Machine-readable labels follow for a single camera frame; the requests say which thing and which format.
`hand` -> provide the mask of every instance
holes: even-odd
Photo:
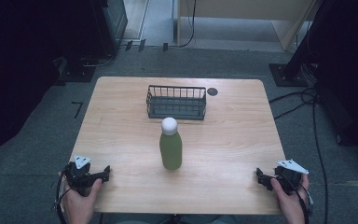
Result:
[[[95,180],[89,196],[83,197],[77,191],[70,189],[62,198],[63,207],[71,224],[89,223],[94,213],[94,204],[103,181]]]
[[[278,205],[280,206],[284,218],[286,219],[287,224],[303,224],[305,223],[304,212],[301,208],[300,201],[298,196],[293,193],[292,195],[287,195],[283,189],[281,184],[277,179],[271,178],[272,187],[275,190],[277,195]],[[310,186],[310,182],[308,180],[308,175],[302,175],[302,183],[301,185],[304,189],[308,190]],[[307,192],[303,188],[298,190],[298,194],[304,200],[304,203],[307,204]]]

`metal basket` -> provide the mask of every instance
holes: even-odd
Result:
[[[147,114],[150,119],[205,118],[206,89],[150,85],[147,92]]]

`white bottle cap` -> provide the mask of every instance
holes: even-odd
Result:
[[[178,130],[178,122],[173,118],[166,118],[161,123],[162,133],[165,135],[174,135]]]

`black controller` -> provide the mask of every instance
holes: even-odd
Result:
[[[276,176],[264,175],[263,172],[257,168],[255,173],[258,178],[258,183],[272,190],[271,178],[276,178],[282,186],[286,194],[291,194],[295,189],[298,189],[301,182],[301,173],[278,166],[274,169]]]
[[[103,182],[109,181],[110,166],[107,166],[103,172],[91,175],[89,173],[90,163],[87,163],[80,169],[71,161],[68,168],[65,169],[66,181],[71,189],[75,189],[81,196],[86,196],[86,189],[94,184],[94,181],[101,179]]]

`green bottle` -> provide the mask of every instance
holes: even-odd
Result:
[[[176,119],[166,118],[161,123],[162,134],[159,138],[162,164],[168,170],[176,170],[182,165],[182,138],[177,132]]]

